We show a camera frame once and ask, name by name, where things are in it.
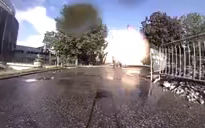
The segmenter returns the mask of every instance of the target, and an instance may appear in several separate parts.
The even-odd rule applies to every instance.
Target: sky
[[[190,12],[205,15],[205,0],[11,0],[19,22],[18,45],[42,46],[44,33],[56,30],[54,18],[64,4],[91,3],[99,11],[109,33],[132,25],[139,29],[141,22],[153,12],[181,16]]]

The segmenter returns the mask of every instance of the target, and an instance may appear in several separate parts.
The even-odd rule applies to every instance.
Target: tree
[[[141,31],[145,34],[149,43],[155,46],[181,39],[183,34],[180,20],[162,12],[154,12],[149,18],[146,17],[141,24]]]
[[[107,27],[96,13],[91,5],[65,5],[56,18],[58,32],[47,32],[44,42],[50,42],[59,56],[75,58],[83,64],[95,63],[97,57],[105,56],[107,45]]]
[[[189,13],[181,16],[180,19],[185,32],[185,37],[205,32],[205,15]]]

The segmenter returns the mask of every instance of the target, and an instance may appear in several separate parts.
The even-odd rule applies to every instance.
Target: wet road
[[[205,106],[110,68],[0,80],[0,128],[205,128]]]

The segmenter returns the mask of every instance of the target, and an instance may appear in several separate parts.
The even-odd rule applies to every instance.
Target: metal railing
[[[205,33],[163,43],[159,53],[161,76],[205,82]]]

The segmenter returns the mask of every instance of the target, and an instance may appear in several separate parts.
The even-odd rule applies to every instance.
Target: cloud
[[[38,34],[30,35],[25,40],[19,40],[18,45],[39,47],[42,46],[44,33],[46,31],[55,31],[55,20],[46,15],[46,8],[42,6],[36,6],[29,8],[26,11],[17,10],[16,18],[22,25],[23,21],[29,22]]]

